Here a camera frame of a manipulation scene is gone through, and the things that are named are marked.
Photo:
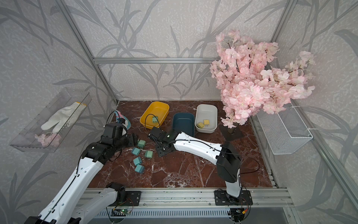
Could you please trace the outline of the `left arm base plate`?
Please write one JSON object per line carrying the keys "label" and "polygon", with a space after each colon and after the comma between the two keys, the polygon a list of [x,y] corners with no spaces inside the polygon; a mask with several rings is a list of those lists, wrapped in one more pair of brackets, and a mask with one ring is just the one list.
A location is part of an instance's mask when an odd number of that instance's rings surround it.
{"label": "left arm base plate", "polygon": [[117,192],[116,201],[110,206],[139,206],[141,191],[127,190],[123,184],[111,182],[106,188],[114,189]]}

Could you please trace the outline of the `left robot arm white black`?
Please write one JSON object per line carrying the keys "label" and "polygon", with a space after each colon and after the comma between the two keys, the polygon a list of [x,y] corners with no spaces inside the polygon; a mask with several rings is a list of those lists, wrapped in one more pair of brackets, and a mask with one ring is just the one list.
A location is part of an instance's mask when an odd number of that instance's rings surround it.
{"label": "left robot arm white black", "polygon": [[82,152],[72,177],[61,188],[54,199],[38,216],[28,217],[27,224],[86,224],[99,212],[113,203],[125,203],[125,186],[108,184],[89,202],[76,207],[81,196],[96,174],[111,160],[116,152],[136,145],[138,137],[129,134],[130,124],[126,117],[106,124],[101,139],[89,144]]}

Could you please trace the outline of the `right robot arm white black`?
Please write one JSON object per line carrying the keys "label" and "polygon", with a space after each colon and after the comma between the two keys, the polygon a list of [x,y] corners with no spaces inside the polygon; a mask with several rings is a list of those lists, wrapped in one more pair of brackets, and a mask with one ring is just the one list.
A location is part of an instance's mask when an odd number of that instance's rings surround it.
{"label": "right robot arm white black", "polygon": [[174,129],[165,132],[154,127],[148,138],[156,144],[159,156],[173,151],[193,154],[216,166],[217,174],[225,181],[227,195],[239,198],[242,192],[241,159],[230,142],[224,144],[206,142]]}

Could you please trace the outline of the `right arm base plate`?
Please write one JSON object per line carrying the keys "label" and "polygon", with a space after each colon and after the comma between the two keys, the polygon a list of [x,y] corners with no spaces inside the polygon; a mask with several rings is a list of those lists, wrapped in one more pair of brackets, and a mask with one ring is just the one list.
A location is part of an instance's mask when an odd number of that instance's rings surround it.
{"label": "right arm base plate", "polygon": [[225,190],[218,189],[214,191],[215,205],[225,206],[225,205],[237,205],[237,206],[251,206],[253,205],[253,200],[250,191],[241,190],[238,197],[233,197],[229,195]]}

